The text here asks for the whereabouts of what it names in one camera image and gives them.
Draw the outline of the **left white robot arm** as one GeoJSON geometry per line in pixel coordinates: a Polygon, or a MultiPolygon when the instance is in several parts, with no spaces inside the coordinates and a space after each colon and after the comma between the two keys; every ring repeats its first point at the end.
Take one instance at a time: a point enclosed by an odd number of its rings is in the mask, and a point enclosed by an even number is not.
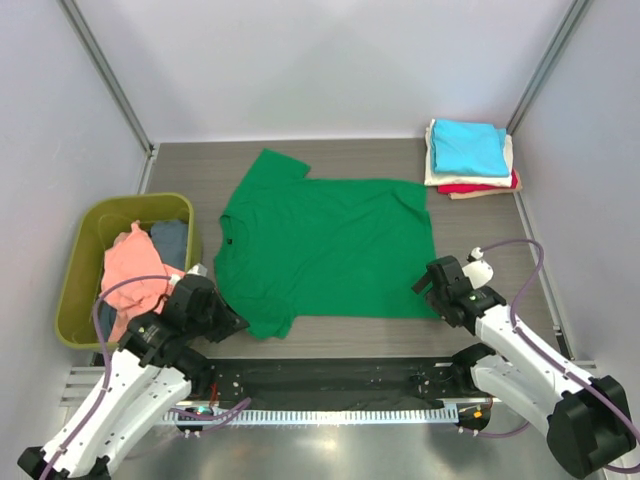
{"type": "Polygon", "coordinates": [[[204,398],[212,360],[192,349],[247,328],[214,283],[171,276],[167,299],[129,321],[105,371],[71,420],[45,445],[26,448],[19,468],[32,479],[108,479],[136,443],[178,402],[204,398]]]}

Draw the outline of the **green t shirt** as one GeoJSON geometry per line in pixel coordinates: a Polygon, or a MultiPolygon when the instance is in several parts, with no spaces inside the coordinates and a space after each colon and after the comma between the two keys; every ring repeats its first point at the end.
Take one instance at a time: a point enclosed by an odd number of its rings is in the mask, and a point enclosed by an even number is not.
{"type": "Polygon", "coordinates": [[[214,274],[258,339],[300,316],[433,319],[412,290],[435,260],[427,190],[396,179],[317,179],[263,150],[219,219],[214,274]]]}

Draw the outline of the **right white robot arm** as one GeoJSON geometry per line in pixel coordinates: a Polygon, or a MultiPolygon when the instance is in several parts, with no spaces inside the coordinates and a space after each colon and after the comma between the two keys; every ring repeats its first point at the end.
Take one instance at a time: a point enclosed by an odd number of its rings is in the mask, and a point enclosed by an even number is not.
{"type": "Polygon", "coordinates": [[[478,340],[454,355],[453,388],[501,400],[545,438],[556,462],[573,477],[611,467],[639,443],[624,388],[550,347],[489,287],[491,277],[482,259],[461,265],[447,256],[428,264],[412,287],[447,324],[478,340]]]}

